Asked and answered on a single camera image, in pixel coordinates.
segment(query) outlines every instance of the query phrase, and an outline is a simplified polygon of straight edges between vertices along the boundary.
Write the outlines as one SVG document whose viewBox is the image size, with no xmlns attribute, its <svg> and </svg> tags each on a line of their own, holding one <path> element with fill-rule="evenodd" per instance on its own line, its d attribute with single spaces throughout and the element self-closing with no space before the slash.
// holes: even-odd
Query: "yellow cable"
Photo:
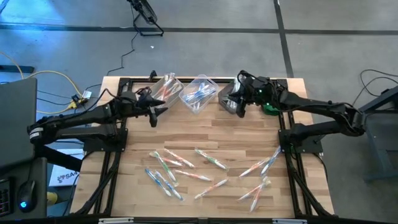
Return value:
<svg viewBox="0 0 398 224">
<path fill-rule="evenodd" d="M 19 65 L 18 65 L 15 61 L 14 61 L 10 56 L 6 55 L 4 52 L 1 52 L 1 51 L 0 51 L 0 54 L 6 56 L 6 58 L 8 58 L 8 59 L 18 68 L 18 71 L 19 71 L 19 73 L 21 74 L 21 78 L 22 78 L 22 79 L 25 79 L 25 78 L 24 78 L 24 74 L 23 74 L 21 68 L 19 67 Z M 63 74 L 63 73 L 56 72 L 56 71 L 51 71 L 51 70 L 45 70 L 45 71 L 35 72 L 35 73 L 29 75 L 29 76 L 26 77 L 26 78 L 33 77 L 33 76 L 35 76 L 35 75 L 37 75 L 37 74 L 40 74 L 40 73 L 54 73 L 54 74 L 61 75 L 61 76 L 65 77 L 65 78 L 73 85 L 73 87 L 75 88 L 76 92 L 80 95 L 80 97 L 83 97 L 83 95 L 80 93 L 80 91 L 79 91 L 79 89 L 77 88 L 77 86 L 75 85 L 75 83 L 74 83 L 67 75 L 65 75 L 65 74 Z M 38 112 L 38 113 L 43 113 L 43 114 L 59 114 L 59 113 L 63 113 L 63 112 L 65 112 L 65 111 L 67 111 L 67 110 L 70 110 L 70 109 L 71 109 L 71 107 L 68 106 L 68 107 L 66 107 L 64 110 L 57 111 L 57 112 L 44 112 L 44 111 L 38 111 L 38 110 L 37 110 L 36 112 Z"/>
<path fill-rule="evenodd" d="M 4 53 L 4 52 L 0 52 L 0 54 L 6 56 L 6 58 L 8 58 L 18 68 L 19 73 L 21 74 L 21 78 L 24 79 L 24 74 L 22 73 L 22 70 L 19 67 L 19 65 L 17 64 L 17 62 L 15 62 L 14 59 L 12 59 L 10 56 L 6 55 L 6 53 Z"/>
<path fill-rule="evenodd" d="M 44 71 L 35 72 L 35 73 L 29 75 L 29 76 L 26 77 L 26 78 L 33 77 L 33 76 L 35 76 L 35 75 L 37 75 L 37 74 L 40 74 L 40 73 L 54 73 L 54 74 L 61 75 L 61 76 L 65 77 L 65 78 L 73 85 L 73 87 L 75 88 L 76 92 L 80 95 L 80 97 L 83 96 L 83 95 L 80 93 L 79 89 L 78 89 L 78 88 L 76 87 L 76 85 L 74 84 L 74 82 L 73 82 L 67 75 L 65 75 L 65 74 L 63 74 L 63 73 L 60 73 L 60 72 L 51 71 L 51 70 L 44 70 Z"/>
</svg>

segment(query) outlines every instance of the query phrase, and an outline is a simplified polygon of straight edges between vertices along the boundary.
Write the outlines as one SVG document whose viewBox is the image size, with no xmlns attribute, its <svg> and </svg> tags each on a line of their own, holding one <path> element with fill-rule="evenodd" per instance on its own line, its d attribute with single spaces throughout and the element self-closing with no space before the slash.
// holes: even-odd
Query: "blue toothbrush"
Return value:
<svg viewBox="0 0 398 224">
<path fill-rule="evenodd" d="M 163 190 L 164 190 L 164 192 L 168 195 L 168 196 L 172 196 L 172 194 L 163 186 L 163 184 L 153 175 L 153 173 L 148 169 L 148 168 L 146 168 L 145 169 L 145 172 L 148 174 L 148 176 L 150 177 L 150 178 L 152 178 L 152 180 L 154 180 L 155 181 L 155 183 L 157 184 L 157 185 L 159 185 Z"/>
</svg>

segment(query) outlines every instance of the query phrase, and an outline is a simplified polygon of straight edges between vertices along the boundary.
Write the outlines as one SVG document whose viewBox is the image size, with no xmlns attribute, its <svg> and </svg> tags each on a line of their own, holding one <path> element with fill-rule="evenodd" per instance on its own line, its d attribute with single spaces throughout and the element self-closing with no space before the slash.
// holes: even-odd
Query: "wooden table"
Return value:
<svg viewBox="0 0 398 224">
<path fill-rule="evenodd" d="M 120 77 L 104 77 L 102 90 L 116 94 Z M 307 97 L 301 78 L 288 78 L 289 91 Z M 136 83 L 133 90 L 152 83 Z M 108 102 L 107 94 L 100 104 Z M 236 199 L 260 183 L 260 169 L 247 177 L 238 175 L 257 161 L 273 155 L 278 146 L 277 116 L 264 115 L 259 107 L 247 106 L 244 118 L 226 112 L 215 98 L 200 114 L 191 113 L 178 101 L 159 117 L 156 128 L 151 128 L 148 117 L 129 118 L 129 137 L 122 154 L 112 209 L 113 217 L 211 217 L 211 218 L 291 218 L 294 216 L 289 181 L 284 156 L 279 156 L 269 169 L 271 186 L 264 189 L 255 212 L 249 213 L 252 199 L 238 203 Z M 295 122 L 312 124 L 309 113 L 295 111 Z M 225 172 L 210 164 L 193 150 L 198 147 L 229 167 Z M 196 165 L 188 172 L 203 174 L 218 182 L 228 178 L 222 187 L 199 200 L 194 196 L 213 183 L 176 174 L 177 191 L 184 197 L 179 201 L 166 196 L 144 172 L 146 167 L 160 171 L 167 177 L 155 158 L 149 153 L 158 150 L 166 156 L 167 148 Z M 98 185 L 103 162 L 103 152 L 95 152 L 83 161 L 71 211 L 76 211 L 88 200 Z M 333 213 L 325 172 L 320 161 L 312 154 L 303 154 L 307 185 L 318 201 Z M 302 193 L 298 190 L 300 208 L 304 210 Z"/>
</svg>

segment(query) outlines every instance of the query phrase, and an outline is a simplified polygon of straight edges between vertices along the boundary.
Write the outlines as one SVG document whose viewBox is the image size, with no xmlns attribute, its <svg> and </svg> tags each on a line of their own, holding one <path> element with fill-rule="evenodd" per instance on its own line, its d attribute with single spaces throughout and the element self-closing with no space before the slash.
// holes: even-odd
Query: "green part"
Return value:
<svg viewBox="0 0 398 224">
<path fill-rule="evenodd" d="M 208 161 L 210 161 L 212 164 L 216 164 L 216 160 L 215 160 L 214 158 L 208 156 L 208 157 L 206 157 L 206 159 L 207 159 Z"/>
<path fill-rule="evenodd" d="M 273 106 L 271 106 L 269 103 L 266 103 L 262 106 L 262 110 L 265 114 L 271 115 L 271 116 L 278 116 L 279 115 L 279 110 Z"/>
</svg>

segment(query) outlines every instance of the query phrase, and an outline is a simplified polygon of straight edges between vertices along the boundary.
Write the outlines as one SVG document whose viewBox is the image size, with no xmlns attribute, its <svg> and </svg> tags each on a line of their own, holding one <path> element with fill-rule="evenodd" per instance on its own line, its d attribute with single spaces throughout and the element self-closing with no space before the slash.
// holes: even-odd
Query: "toothbrush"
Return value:
<svg viewBox="0 0 398 224">
<path fill-rule="evenodd" d="M 197 152 L 199 155 L 202 155 L 204 158 L 206 158 L 208 161 L 210 161 L 212 164 L 227 170 L 228 168 L 226 166 L 224 166 L 223 164 L 221 164 L 218 160 L 216 160 L 213 157 L 210 157 L 208 154 L 204 153 L 202 150 L 195 148 L 195 152 Z"/>
<path fill-rule="evenodd" d="M 178 174 L 184 174 L 184 175 L 187 175 L 189 177 L 197 178 L 197 179 L 200 179 L 200 180 L 212 181 L 211 179 L 209 179 L 209 178 L 207 178 L 207 177 L 205 177 L 203 175 L 190 174 L 188 172 L 184 172 L 184 171 L 180 171 L 180 170 L 174 170 L 174 172 L 176 172 Z"/>
<path fill-rule="evenodd" d="M 171 172 L 171 170 L 169 169 L 169 167 L 167 166 L 167 164 L 163 161 L 163 159 L 160 157 L 158 152 L 155 151 L 154 155 L 156 156 L 157 160 L 162 165 L 164 171 L 166 171 L 166 173 L 169 176 L 170 180 L 172 180 L 174 186 L 176 187 L 178 185 L 178 182 L 177 182 L 176 178 L 174 177 L 173 173 Z"/>
<path fill-rule="evenodd" d="M 263 182 L 263 183 L 260 185 L 260 187 L 258 188 L 257 193 L 256 193 L 256 196 L 254 196 L 253 202 L 252 202 L 252 204 L 251 204 L 251 206 L 250 206 L 250 212 L 253 212 L 254 209 L 256 208 L 257 201 L 259 200 L 260 193 L 261 193 L 262 188 L 264 188 L 264 185 L 265 185 L 265 183 Z"/>
<path fill-rule="evenodd" d="M 168 149 L 164 149 L 164 151 L 169 153 L 170 155 L 174 156 L 174 158 L 176 158 L 178 161 L 185 163 L 187 166 L 191 167 L 192 169 L 195 168 L 195 166 L 192 163 L 190 163 L 188 160 L 176 155 L 176 153 L 174 153 Z"/>
<path fill-rule="evenodd" d="M 263 170 L 261 171 L 261 175 L 264 175 L 268 169 L 270 168 L 271 165 L 273 165 L 273 163 L 276 160 L 276 157 L 278 156 L 278 154 L 280 153 L 280 146 L 276 149 L 274 155 L 272 155 L 271 159 L 269 160 L 269 162 L 266 164 L 266 166 L 263 168 Z"/>
<path fill-rule="evenodd" d="M 152 157 L 154 157 L 154 158 L 156 158 L 156 156 L 155 156 L 155 154 L 154 154 L 153 152 L 150 152 L 149 155 L 152 156 Z M 179 163 L 179 162 L 177 162 L 177 161 L 173 161 L 173 160 L 171 160 L 171 159 L 164 158 L 164 157 L 162 157 L 162 159 L 163 159 L 165 162 L 169 162 L 169 163 L 171 163 L 171 164 L 173 164 L 173 165 L 176 165 L 176 166 L 179 166 L 179 167 L 182 167 L 182 166 L 183 166 L 181 163 Z"/>
<path fill-rule="evenodd" d="M 253 166 L 251 166 L 248 170 L 244 171 L 239 177 L 244 177 L 245 175 L 248 175 L 250 172 L 253 170 L 257 169 L 258 167 L 262 166 L 264 163 L 268 162 L 269 158 L 265 158 L 257 163 L 255 163 Z"/>
<path fill-rule="evenodd" d="M 271 184 L 271 181 L 268 179 L 267 176 L 265 176 L 262 181 L 266 183 L 264 187 L 267 187 L 269 184 Z M 255 187 L 253 190 L 249 191 L 247 194 L 245 194 L 242 197 L 240 197 L 239 199 L 237 199 L 237 201 L 240 201 L 240 200 L 243 200 L 243 199 L 249 197 L 251 194 L 253 194 L 253 192 L 258 190 L 260 188 L 260 186 L 261 186 L 261 184 L 258 185 L 257 187 Z"/>
<path fill-rule="evenodd" d="M 184 200 L 184 198 L 175 190 L 175 188 L 164 178 L 162 177 L 162 174 L 160 174 L 159 171 L 155 171 L 155 175 L 160 178 L 161 180 L 163 180 L 163 182 L 169 187 L 169 189 L 171 190 L 171 192 L 173 192 L 173 194 L 180 200 Z"/>
<path fill-rule="evenodd" d="M 203 197 L 203 196 L 206 195 L 208 192 L 210 192 L 210 191 L 216 189 L 217 187 L 219 187 L 219 186 L 225 184 L 227 181 L 228 181 L 228 179 L 222 180 L 222 181 L 218 182 L 217 184 L 215 184 L 215 185 L 213 185 L 213 186 L 207 188 L 204 192 L 202 192 L 202 193 L 196 195 L 196 196 L 195 196 L 195 200 L 198 199 L 198 198 Z"/>
<path fill-rule="evenodd" d="M 162 184 L 158 179 L 156 179 L 156 177 L 153 175 L 153 173 L 152 173 L 148 168 L 145 169 L 145 172 L 148 174 L 148 176 L 149 176 L 150 178 L 152 178 L 152 180 L 155 181 L 155 183 L 156 183 L 157 185 L 159 185 L 159 186 L 164 190 L 164 192 L 165 192 L 168 196 L 172 196 L 172 194 L 163 186 L 163 184 Z"/>
</svg>

